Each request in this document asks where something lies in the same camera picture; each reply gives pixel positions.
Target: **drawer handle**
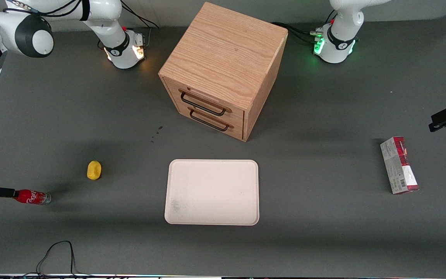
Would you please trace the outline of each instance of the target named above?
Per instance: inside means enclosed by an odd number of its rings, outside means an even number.
[[[202,120],[202,119],[200,119],[200,118],[197,118],[197,117],[193,116],[193,115],[192,115],[193,113],[194,113],[194,110],[190,110],[190,117],[191,117],[193,120],[195,120],[195,121],[199,121],[199,122],[201,122],[202,124],[205,124],[205,125],[207,125],[207,126],[209,126],[209,127],[211,127],[211,128],[217,129],[217,130],[220,131],[220,132],[224,132],[224,131],[226,131],[226,130],[228,129],[228,127],[229,127],[229,125],[226,124],[226,126],[225,126],[224,128],[220,128],[220,127],[218,127],[218,126],[215,126],[215,125],[213,125],[213,124],[211,124],[211,123],[209,123],[209,122],[206,122],[206,121],[204,121],[204,120]]]
[[[205,108],[205,107],[203,107],[203,106],[200,106],[200,105],[198,105],[198,104],[196,104],[196,103],[194,103],[194,102],[191,102],[191,101],[189,101],[189,100],[187,100],[187,99],[184,99],[184,96],[185,96],[185,92],[182,92],[182,95],[180,96],[180,98],[181,98],[182,101],[184,101],[185,103],[187,103],[187,104],[189,104],[189,105],[192,105],[192,106],[195,106],[196,108],[202,109],[203,111],[208,112],[208,113],[211,113],[211,114],[214,114],[214,115],[216,115],[216,116],[222,116],[223,113],[225,113],[225,111],[226,111],[226,109],[223,109],[220,113],[217,113],[216,111],[212,111],[212,110],[207,109],[207,108]]]

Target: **drawer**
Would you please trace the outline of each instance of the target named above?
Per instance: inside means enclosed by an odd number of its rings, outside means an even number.
[[[190,106],[200,112],[211,116],[213,119],[221,120],[235,126],[242,126],[244,111],[228,104],[220,104],[218,100],[209,100],[202,93],[187,87],[179,82],[165,78],[166,86],[172,95],[172,100],[177,108],[181,110]]]
[[[204,111],[201,111],[192,106],[182,106],[179,107],[179,112],[181,115],[191,118],[205,126],[211,127],[217,131],[227,134],[238,140],[242,141],[243,138],[243,123],[240,124],[230,124],[223,122],[221,119],[214,117]]]

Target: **wooden drawer cabinet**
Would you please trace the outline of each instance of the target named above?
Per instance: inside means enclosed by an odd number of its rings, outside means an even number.
[[[181,115],[247,141],[286,38],[285,28],[206,2],[159,76]]]

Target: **red and white box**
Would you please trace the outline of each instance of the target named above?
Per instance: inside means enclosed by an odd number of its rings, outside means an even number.
[[[407,161],[404,137],[394,136],[380,146],[390,179],[391,192],[398,195],[419,190],[414,173]]]

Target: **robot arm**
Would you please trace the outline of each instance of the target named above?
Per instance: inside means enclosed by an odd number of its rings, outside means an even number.
[[[120,0],[7,0],[7,6],[0,11],[0,57],[7,50],[47,57],[54,47],[48,21],[83,21],[115,67],[127,69],[144,58],[142,34],[124,30],[117,21]]]
[[[364,23],[361,9],[381,5],[391,0],[329,0],[337,11],[333,23],[327,23],[316,29],[317,46],[314,53],[329,63],[340,63],[352,52],[355,36]]]

